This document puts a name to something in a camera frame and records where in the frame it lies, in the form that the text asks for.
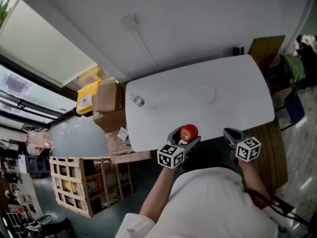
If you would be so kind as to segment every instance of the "tree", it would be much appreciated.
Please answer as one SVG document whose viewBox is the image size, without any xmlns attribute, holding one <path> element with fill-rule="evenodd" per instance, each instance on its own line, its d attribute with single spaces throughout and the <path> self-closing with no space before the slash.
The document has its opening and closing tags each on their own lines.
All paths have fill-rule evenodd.
<svg viewBox="0 0 317 238">
<path fill-rule="evenodd" d="M 0 0 L 0 27 L 2 26 L 6 16 L 8 15 L 8 5 L 9 5 L 9 1 L 7 0 L 6 2 L 4 2 L 3 0 Z"/>
</svg>

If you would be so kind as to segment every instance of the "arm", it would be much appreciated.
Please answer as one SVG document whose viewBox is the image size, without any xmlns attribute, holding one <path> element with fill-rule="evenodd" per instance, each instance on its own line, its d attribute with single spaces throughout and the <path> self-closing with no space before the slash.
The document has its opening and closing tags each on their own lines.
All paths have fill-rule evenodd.
<svg viewBox="0 0 317 238">
<path fill-rule="evenodd" d="M 251 162 L 245 162 L 242 160 L 239 160 L 239 166 L 242 169 L 244 180 L 246 182 L 246 188 L 255 190 L 262 196 L 266 197 L 268 200 L 270 200 L 270 195 L 265 188 L 258 172 L 256 171 L 254 165 Z M 266 204 L 260 200 L 257 197 L 252 198 L 253 203 L 259 207 L 260 209 L 263 209 L 266 207 Z"/>
<path fill-rule="evenodd" d="M 140 215 L 149 217 L 155 223 L 159 220 L 169 197 L 174 173 L 175 170 L 163 168 L 150 194 L 142 205 Z"/>
</svg>

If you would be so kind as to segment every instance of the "wooden board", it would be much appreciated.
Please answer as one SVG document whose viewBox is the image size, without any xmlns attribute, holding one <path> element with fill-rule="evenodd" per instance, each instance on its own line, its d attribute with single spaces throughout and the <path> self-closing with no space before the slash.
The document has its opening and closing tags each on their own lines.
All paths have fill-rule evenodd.
<svg viewBox="0 0 317 238">
<path fill-rule="evenodd" d="M 250 55 L 259 66 L 266 79 L 268 68 L 278 54 L 279 49 L 285 39 L 285 35 L 255 38 L 253 40 Z"/>
<path fill-rule="evenodd" d="M 275 119 L 249 131 L 262 143 L 259 157 L 255 160 L 259 175 L 270 195 L 287 183 L 287 164 L 282 134 Z"/>
<path fill-rule="evenodd" d="M 56 201 L 59 205 L 66 207 L 69 210 L 80 213 L 86 217 L 92 217 L 92 212 L 89 211 L 87 204 L 87 197 L 85 196 L 85 190 L 83 187 L 82 174 L 80 172 L 81 163 L 83 160 L 77 158 L 57 158 L 50 157 L 51 165 L 51 176 L 53 180 L 53 190 L 55 192 Z M 60 172 L 61 168 L 66 168 L 66 175 L 62 175 Z M 74 172 L 71 174 L 70 168 L 74 168 Z M 68 182 L 69 190 L 66 191 L 64 186 Z M 73 185 L 76 184 L 76 191 L 73 191 Z M 70 198 L 70 205 L 67 203 L 65 197 Z"/>
</svg>

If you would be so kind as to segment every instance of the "wrist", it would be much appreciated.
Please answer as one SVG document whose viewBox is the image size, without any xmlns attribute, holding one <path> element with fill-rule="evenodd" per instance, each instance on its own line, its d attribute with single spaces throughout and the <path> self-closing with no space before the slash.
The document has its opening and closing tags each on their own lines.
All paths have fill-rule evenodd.
<svg viewBox="0 0 317 238">
<path fill-rule="evenodd" d="M 167 174 L 167 175 L 174 175 L 175 171 L 176 171 L 176 168 L 169 169 L 169 168 L 163 167 L 163 169 L 162 169 L 162 173 Z"/>
<path fill-rule="evenodd" d="M 253 164 L 251 162 L 246 162 L 238 159 L 238 164 L 241 169 L 252 168 Z"/>
</svg>

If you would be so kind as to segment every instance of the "yellow box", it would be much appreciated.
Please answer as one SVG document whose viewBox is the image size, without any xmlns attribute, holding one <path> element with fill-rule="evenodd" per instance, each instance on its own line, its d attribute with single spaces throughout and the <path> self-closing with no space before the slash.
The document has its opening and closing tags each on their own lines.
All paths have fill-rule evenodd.
<svg viewBox="0 0 317 238">
<path fill-rule="evenodd" d="M 93 96 L 98 93 L 98 87 L 101 80 L 86 85 L 84 88 L 77 91 L 77 107 L 76 112 L 84 115 L 93 110 Z"/>
<path fill-rule="evenodd" d="M 96 65 L 79 75 L 78 82 L 93 83 L 97 80 L 103 80 L 104 78 L 102 78 L 102 72 L 103 70 L 101 69 L 101 67 L 99 65 Z"/>
</svg>

